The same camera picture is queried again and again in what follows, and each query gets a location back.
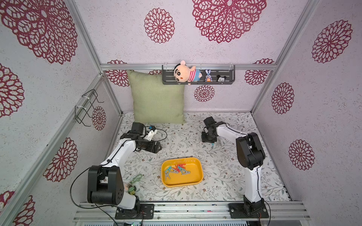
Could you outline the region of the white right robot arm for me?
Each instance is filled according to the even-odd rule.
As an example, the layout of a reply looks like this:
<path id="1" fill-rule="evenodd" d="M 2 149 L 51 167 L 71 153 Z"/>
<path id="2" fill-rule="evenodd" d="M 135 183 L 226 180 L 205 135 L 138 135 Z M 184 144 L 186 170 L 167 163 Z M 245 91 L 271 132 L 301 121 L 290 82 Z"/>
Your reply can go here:
<path id="1" fill-rule="evenodd" d="M 237 159 L 245 171 L 244 201 L 252 204 L 261 202 L 262 165 L 266 155 L 258 135 L 238 131 L 226 122 L 216 122 L 213 117 L 206 118 L 204 124 L 201 135 L 204 143 L 215 143 L 218 137 L 223 137 L 236 145 Z"/>

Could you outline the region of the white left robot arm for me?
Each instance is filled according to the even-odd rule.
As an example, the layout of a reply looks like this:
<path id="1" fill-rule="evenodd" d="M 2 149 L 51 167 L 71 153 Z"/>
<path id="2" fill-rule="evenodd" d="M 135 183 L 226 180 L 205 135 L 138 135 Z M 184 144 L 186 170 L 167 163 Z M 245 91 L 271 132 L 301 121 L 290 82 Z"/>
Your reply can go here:
<path id="1" fill-rule="evenodd" d="M 136 132 L 127 132 L 100 165 L 88 170 L 87 201 L 95 204 L 108 204 L 121 209 L 134 209 L 137 197 L 125 191 L 121 169 L 131 153 L 136 149 L 158 153 L 162 147 L 152 138 L 157 131 L 150 131 L 146 136 Z"/>

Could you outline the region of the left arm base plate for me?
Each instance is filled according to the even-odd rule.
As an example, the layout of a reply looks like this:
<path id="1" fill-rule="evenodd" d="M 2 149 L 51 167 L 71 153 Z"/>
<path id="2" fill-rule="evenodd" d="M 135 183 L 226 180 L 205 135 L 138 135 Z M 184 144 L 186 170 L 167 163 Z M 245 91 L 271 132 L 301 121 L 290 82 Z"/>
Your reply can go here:
<path id="1" fill-rule="evenodd" d="M 118 208 L 116 210 L 115 219 L 131 220 L 131 219 L 153 219 L 154 204 L 136 204 L 131 210 Z"/>

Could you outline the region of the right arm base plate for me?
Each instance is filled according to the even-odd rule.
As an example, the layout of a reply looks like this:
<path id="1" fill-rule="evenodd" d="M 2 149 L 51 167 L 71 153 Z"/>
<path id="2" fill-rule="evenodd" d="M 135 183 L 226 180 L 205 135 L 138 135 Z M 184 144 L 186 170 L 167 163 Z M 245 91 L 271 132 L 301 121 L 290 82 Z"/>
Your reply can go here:
<path id="1" fill-rule="evenodd" d="M 232 219 L 269 218 L 269 212 L 263 198 L 257 202 L 250 202 L 244 197 L 243 203 L 229 203 L 228 207 Z"/>

